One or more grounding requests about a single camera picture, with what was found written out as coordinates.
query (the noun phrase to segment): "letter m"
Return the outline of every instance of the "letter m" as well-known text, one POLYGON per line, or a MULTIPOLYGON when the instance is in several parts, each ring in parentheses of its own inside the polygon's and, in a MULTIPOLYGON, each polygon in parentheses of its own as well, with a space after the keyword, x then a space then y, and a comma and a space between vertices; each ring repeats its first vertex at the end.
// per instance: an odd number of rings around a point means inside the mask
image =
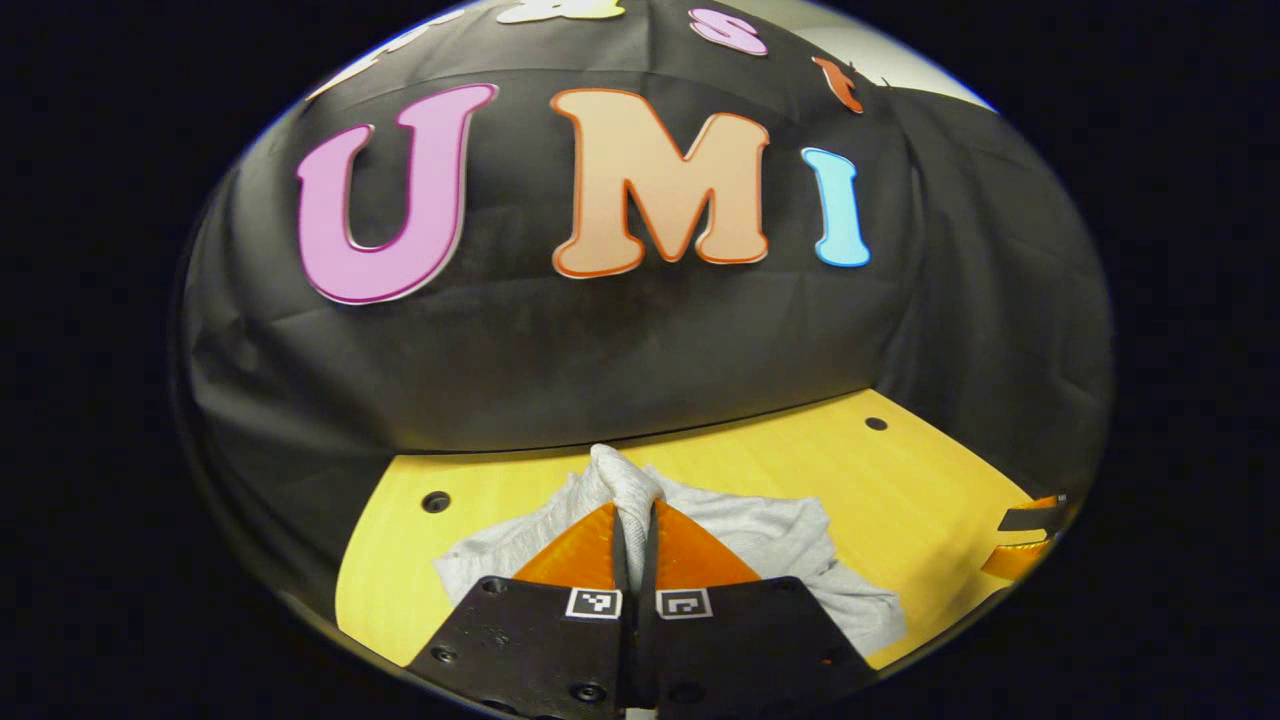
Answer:
POLYGON ((710 204, 707 229, 694 243, 708 263, 756 263, 768 252, 760 228, 760 155, 769 133, 728 113, 707 119, 681 155, 644 97, 618 90, 567 90, 552 108, 573 122, 577 169, 573 234, 552 263, 571 278, 631 270, 644 243, 627 232, 627 193, 668 263, 685 255, 710 204))

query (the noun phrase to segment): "foam letter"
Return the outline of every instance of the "foam letter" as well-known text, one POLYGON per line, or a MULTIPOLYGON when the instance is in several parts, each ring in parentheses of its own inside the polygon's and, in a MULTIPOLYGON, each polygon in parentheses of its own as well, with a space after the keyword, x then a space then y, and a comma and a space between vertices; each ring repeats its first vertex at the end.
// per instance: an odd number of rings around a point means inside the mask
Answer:
POLYGON ((498 15, 499 23, 527 23, 550 18, 571 18, 575 20, 603 20, 626 13, 618 8, 618 0, 522 0, 506 13, 498 15))
POLYGON ((681 155, 657 113, 620 90, 566 90, 552 99, 573 120, 577 142, 573 234, 552 259, 571 278, 625 273, 644 243, 627 232, 627 192, 640 208, 658 252, 684 256, 703 209, 710 222, 694 247, 708 263, 755 263, 768 252, 760 228, 760 154, 769 133, 728 113, 707 119, 681 155))
POLYGON ((689 27, 712 42, 748 55, 767 55, 769 53, 764 42, 755 36, 755 28, 746 20, 705 8, 689 10, 689 17, 694 18, 689 27))
POLYGON ((356 245, 347 225, 351 167, 372 126, 340 132, 298 165, 298 246, 302 268, 325 297, 347 305, 385 302, 431 281, 462 234, 467 128, 471 114, 497 95, 493 85, 438 92, 401 111, 413 129, 404 227, 381 247, 356 245))
POLYGON ((814 246, 818 258, 837 268, 865 265, 872 259, 872 251, 858 228, 858 199, 854 196, 858 168, 847 159, 817 147, 805 147, 800 158, 818 176, 818 193, 822 196, 824 232, 814 246))
POLYGON ((818 63, 818 67, 822 68, 822 73, 827 76, 827 87, 836 94, 836 97, 845 104, 845 108, 861 114, 863 104, 854 97, 854 90, 856 90, 854 81, 845 77, 845 73, 840 70, 840 65, 822 58, 814 58, 813 61, 818 63))

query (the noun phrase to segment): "letter i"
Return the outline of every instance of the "letter i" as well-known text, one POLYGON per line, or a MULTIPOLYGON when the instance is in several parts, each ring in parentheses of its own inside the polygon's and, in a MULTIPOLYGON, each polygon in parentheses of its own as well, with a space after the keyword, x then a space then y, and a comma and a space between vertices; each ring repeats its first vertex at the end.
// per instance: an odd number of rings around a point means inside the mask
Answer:
POLYGON ((822 240, 814 249, 818 258, 837 268, 856 268, 872 259, 872 251, 863 242, 858 227, 858 199, 854 196, 854 178, 858 168, 847 159, 805 147, 800 158, 818 176, 818 195, 822 196, 822 240))

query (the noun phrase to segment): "yellow letter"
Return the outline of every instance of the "yellow letter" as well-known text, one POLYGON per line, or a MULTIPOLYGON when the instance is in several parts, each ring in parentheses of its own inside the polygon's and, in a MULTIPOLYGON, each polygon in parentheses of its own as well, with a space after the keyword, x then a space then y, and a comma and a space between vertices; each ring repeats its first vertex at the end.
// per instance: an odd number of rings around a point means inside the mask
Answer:
POLYGON ((760 155, 769 133, 728 113, 707 119, 681 155, 653 106, 620 90, 566 90, 552 108, 573 122, 577 170, 573 234, 552 259, 571 278, 625 273, 644 259, 627 232, 627 192, 658 252, 684 256, 703 209, 710 220, 694 247, 708 263, 755 263, 768 252, 760 228, 760 155))
POLYGON ((524 0, 520 5, 498 15, 499 23, 527 23, 550 18, 576 20, 603 20, 626 13, 618 0, 524 0))

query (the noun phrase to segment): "yellow table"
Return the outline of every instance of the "yellow table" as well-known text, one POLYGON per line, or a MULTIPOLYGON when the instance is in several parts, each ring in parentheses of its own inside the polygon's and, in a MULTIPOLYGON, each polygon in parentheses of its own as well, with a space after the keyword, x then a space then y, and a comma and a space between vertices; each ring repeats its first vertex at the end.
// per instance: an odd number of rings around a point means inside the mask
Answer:
MULTIPOLYGON (((1044 537, 997 532, 1009 507, 1030 500, 1027 493, 874 391, 612 445, 640 468, 652 464, 689 486, 822 498, 837 557, 902 601, 906 637, 867 659, 876 669, 1010 584, 980 571, 997 544, 1044 537), (874 430, 867 418, 888 427, 874 430)), ((472 533, 532 512, 588 462, 589 446, 397 457, 369 498, 343 557, 338 628, 392 662, 408 665, 453 609, 433 560, 472 533), (422 498, 434 491, 449 493, 448 510, 422 510, 422 498)))

